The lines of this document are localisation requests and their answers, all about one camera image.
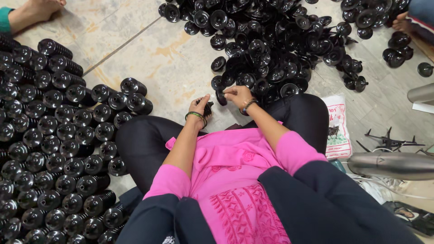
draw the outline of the bracelet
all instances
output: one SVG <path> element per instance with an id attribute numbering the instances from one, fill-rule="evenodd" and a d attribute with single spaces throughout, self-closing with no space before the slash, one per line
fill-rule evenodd
<path id="1" fill-rule="evenodd" d="M 252 105 L 254 102 L 257 102 L 258 100 L 256 100 L 255 98 L 251 99 L 250 102 L 247 103 L 247 105 L 243 108 L 241 112 L 241 114 L 248 116 L 249 114 L 247 114 L 247 108 Z"/>
<path id="2" fill-rule="evenodd" d="M 204 117 L 203 115 L 201 115 L 200 113 L 198 113 L 198 112 L 194 112 L 194 111 L 188 112 L 188 113 L 185 115 L 185 120 L 187 120 L 187 116 L 188 116 L 189 114 L 194 114 L 194 115 L 196 115 L 196 116 L 198 116 L 199 118 L 202 119 L 202 121 L 204 122 L 204 126 L 202 127 L 202 129 L 204 129 L 204 128 L 208 125 L 208 122 L 207 122 L 207 120 L 205 119 L 205 117 Z"/>

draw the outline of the embroidered pink kurta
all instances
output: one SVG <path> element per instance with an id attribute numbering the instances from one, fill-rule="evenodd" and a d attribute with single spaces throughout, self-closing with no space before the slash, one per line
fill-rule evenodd
<path id="1" fill-rule="evenodd" d="M 174 143 L 172 138 L 166 147 Z M 163 165 L 144 199 L 168 193 L 196 199 L 217 244 L 286 244 L 257 178 L 272 166 L 294 175 L 314 160 L 327 161 L 293 131 L 280 138 L 276 153 L 258 128 L 214 132 L 197 138 L 191 180 L 180 168 Z"/>

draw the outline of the white plastic bag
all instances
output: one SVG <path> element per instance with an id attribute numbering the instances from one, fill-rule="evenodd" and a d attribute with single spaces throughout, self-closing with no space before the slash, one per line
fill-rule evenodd
<path id="1" fill-rule="evenodd" d="M 352 155 L 350 135 L 347 129 L 344 94 L 322 98 L 329 109 L 329 136 L 327 158 L 348 158 Z"/>

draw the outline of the marble floor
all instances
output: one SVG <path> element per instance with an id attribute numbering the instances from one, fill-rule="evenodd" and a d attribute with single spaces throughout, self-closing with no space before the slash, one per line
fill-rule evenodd
<path id="1" fill-rule="evenodd" d="M 6 6 L 18 7 L 25 0 L 3 0 Z M 224 51 L 213 50 L 209 37 L 201 34 L 189 36 L 184 32 L 184 21 L 170 23 L 158 14 L 161 0 L 71 0 L 65 10 L 53 21 L 42 23 L 18 35 L 23 45 L 36 49 L 43 38 L 52 38 L 71 49 L 73 60 L 86 70 L 84 79 L 88 87 L 104 83 L 119 90 L 120 82 L 134 77 L 148 88 L 147 98 L 154 104 L 152 115 L 184 123 L 189 103 L 206 93 L 213 94 L 211 79 L 217 75 L 210 69 L 211 62 Z M 310 5 L 301 2 L 308 14 L 330 15 L 334 26 L 342 21 L 339 2 L 320 0 Z M 362 40 L 352 24 L 350 37 L 359 44 L 348 46 L 347 53 L 363 61 L 364 76 L 369 82 L 363 93 L 349 91 L 333 67 L 319 64 L 312 72 L 307 93 L 320 97 L 343 93 L 347 105 L 347 127 L 355 152 L 363 152 L 355 142 L 359 140 L 373 149 L 378 142 L 364 134 L 372 129 L 376 135 L 385 135 L 392 126 L 395 139 L 411 140 L 416 135 L 419 143 L 429 148 L 434 143 L 434 115 L 414 111 L 407 100 L 408 90 L 434 82 L 417 73 L 421 62 L 432 63 L 415 45 L 414 57 L 400 68 L 391 69 L 381 54 L 393 33 L 384 27 L 374 31 L 371 39 Z M 207 132 L 223 130 L 234 124 L 245 124 L 233 105 L 221 107 L 215 96 L 211 101 L 214 116 Z M 418 148 L 406 148 L 414 152 Z M 135 184 L 127 176 L 113 179 L 119 184 L 110 187 L 117 194 Z"/>

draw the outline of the pink embroidery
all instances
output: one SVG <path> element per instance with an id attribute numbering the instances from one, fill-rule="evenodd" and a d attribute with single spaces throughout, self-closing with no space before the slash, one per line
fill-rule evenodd
<path id="1" fill-rule="evenodd" d="M 239 170 L 240 168 L 242 168 L 242 166 L 241 165 L 238 165 L 238 166 L 232 166 L 232 167 L 229 167 L 229 168 L 227 168 L 229 171 L 235 171 L 235 170 Z"/>
<path id="2" fill-rule="evenodd" d="M 225 191 L 210 200 L 222 222 L 227 243 L 291 243 L 261 184 Z"/>
<path id="3" fill-rule="evenodd" d="M 246 162 L 252 161 L 254 157 L 255 157 L 255 154 L 252 152 L 245 151 L 243 153 L 243 158 L 244 158 L 244 161 L 246 161 Z"/>
<path id="4" fill-rule="evenodd" d="M 220 170 L 220 166 L 212 166 L 212 167 L 211 167 L 211 170 L 212 170 L 213 172 L 217 172 L 217 171 Z"/>

